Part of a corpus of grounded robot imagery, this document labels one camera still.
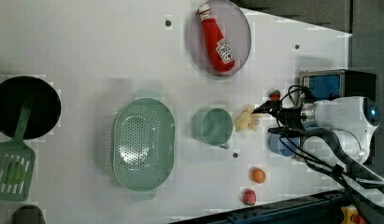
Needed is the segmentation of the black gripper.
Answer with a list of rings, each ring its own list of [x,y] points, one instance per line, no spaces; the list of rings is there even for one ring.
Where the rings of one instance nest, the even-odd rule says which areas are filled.
[[[300,137],[305,130],[301,119],[301,107],[281,108],[280,101],[268,100],[252,111],[252,114],[277,114],[281,127],[269,128],[268,132],[285,137]]]

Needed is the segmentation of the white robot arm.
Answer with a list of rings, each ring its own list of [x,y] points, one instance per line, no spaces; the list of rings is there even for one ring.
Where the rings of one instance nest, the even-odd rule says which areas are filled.
[[[253,112],[274,117],[278,126],[269,132],[281,140],[298,137],[292,151],[310,169],[328,175],[353,199],[384,208],[384,177],[364,165],[379,126],[375,102],[351,96],[285,108],[267,101]]]

